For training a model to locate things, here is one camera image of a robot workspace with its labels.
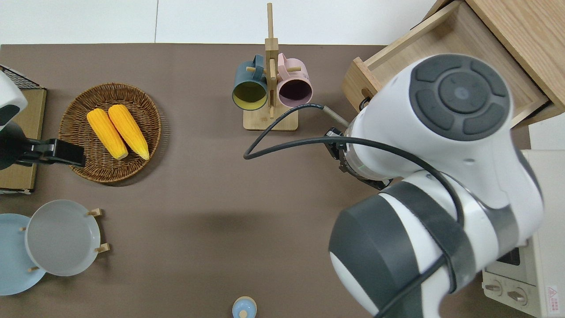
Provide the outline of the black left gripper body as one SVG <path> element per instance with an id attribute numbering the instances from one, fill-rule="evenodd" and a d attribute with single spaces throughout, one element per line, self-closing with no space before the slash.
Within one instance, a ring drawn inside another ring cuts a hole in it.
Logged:
<path id="1" fill-rule="evenodd" d="M 64 164 L 76 167 L 86 166 L 84 148 L 60 139 L 29 139 L 29 148 L 24 153 L 24 163 Z"/>

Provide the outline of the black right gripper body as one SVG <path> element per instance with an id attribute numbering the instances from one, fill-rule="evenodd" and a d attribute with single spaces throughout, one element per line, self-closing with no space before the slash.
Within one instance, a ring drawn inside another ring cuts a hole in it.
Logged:
<path id="1" fill-rule="evenodd" d="M 335 127 L 331 127 L 326 132 L 326 136 L 343 137 L 344 134 L 343 132 L 339 131 L 339 129 Z M 330 143 L 330 144 L 326 144 L 326 148 L 329 151 L 331 157 L 333 157 L 333 159 L 338 160 L 340 162 L 339 169 L 344 173 L 351 174 L 351 169 L 347 163 L 347 160 L 345 159 L 345 144 Z"/>

